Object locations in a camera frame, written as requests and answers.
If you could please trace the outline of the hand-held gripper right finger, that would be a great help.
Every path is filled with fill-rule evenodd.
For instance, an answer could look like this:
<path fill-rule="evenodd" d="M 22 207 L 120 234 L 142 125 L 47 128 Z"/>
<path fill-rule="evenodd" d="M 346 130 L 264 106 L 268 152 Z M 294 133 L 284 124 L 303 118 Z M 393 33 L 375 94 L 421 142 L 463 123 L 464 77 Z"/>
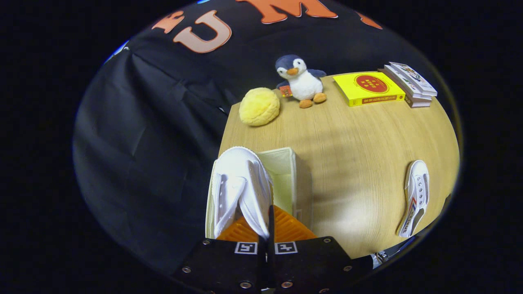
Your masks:
<path fill-rule="evenodd" d="M 275 294 L 336 294 L 374 269 L 370 255 L 352 259 L 332 236 L 276 242 L 275 206 L 270 207 L 268 284 Z"/>

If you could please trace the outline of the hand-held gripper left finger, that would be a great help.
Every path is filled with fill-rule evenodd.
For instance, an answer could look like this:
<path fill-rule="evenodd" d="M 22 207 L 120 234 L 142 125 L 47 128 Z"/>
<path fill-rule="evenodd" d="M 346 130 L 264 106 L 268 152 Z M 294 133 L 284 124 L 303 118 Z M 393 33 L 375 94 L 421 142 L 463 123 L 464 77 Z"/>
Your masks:
<path fill-rule="evenodd" d="M 241 216 L 217 238 L 204 238 L 171 277 L 199 294 L 261 294 L 268 289 L 267 242 Z"/>

